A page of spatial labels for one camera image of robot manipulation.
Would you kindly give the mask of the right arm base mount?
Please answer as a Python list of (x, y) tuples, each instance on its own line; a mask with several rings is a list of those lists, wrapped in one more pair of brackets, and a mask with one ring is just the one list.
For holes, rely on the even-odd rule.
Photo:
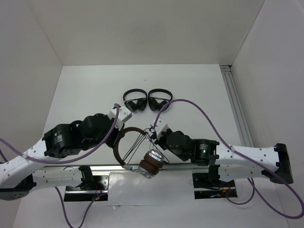
[(220, 199), (228, 196), (237, 198), (235, 182), (220, 180), (220, 165), (192, 169), (192, 180), (195, 199)]

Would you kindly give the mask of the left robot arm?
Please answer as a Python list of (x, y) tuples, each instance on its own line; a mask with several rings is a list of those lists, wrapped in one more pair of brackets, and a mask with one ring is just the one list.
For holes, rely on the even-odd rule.
[(100, 142), (113, 147), (131, 116), (122, 112), (115, 120), (112, 114), (95, 114), (82, 121), (57, 125), (21, 156), (0, 165), (0, 198), (17, 200), (34, 190), (55, 186), (91, 188), (95, 180), (89, 166), (47, 171), (43, 169), (44, 163), (35, 160), (56, 164), (67, 156), (94, 148)]

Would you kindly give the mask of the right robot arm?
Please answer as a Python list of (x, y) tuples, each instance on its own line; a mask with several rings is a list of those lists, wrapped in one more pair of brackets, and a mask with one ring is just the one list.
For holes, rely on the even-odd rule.
[(267, 178), (272, 183), (294, 182), (287, 146), (254, 148), (225, 145), (208, 139), (192, 139), (181, 131), (153, 130), (152, 139), (183, 162), (208, 168), (212, 186), (236, 179)]

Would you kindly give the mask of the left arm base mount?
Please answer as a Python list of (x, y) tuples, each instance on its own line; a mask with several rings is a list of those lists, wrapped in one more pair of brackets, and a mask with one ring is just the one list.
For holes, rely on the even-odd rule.
[(77, 167), (81, 171), (81, 183), (66, 186), (64, 202), (108, 201), (110, 173), (93, 172), (90, 166)]

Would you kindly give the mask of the brown silver headphones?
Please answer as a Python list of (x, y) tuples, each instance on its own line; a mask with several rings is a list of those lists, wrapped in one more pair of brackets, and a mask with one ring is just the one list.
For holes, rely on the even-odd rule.
[[(137, 127), (124, 128), (125, 135), (129, 132), (138, 132), (139, 136), (137, 137), (131, 148), (126, 152), (123, 158), (121, 158), (119, 154), (119, 140), (113, 148), (115, 159), (124, 169), (127, 169), (132, 172), (137, 172), (147, 179), (156, 176), (159, 173), (160, 169), (164, 166), (164, 164), (169, 163), (169, 160), (162, 152), (160, 152), (160, 150), (157, 149), (151, 136), (147, 132), (147, 129), (142, 130)], [(132, 158), (135, 155), (135, 152), (138, 150), (144, 140), (150, 142), (150, 150), (144, 155), (143, 159), (138, 165), (138, 168), (134, 169), (133, 166), (131, 166), (129, 162), (126, 162), (125, 160), (127, 158)]]

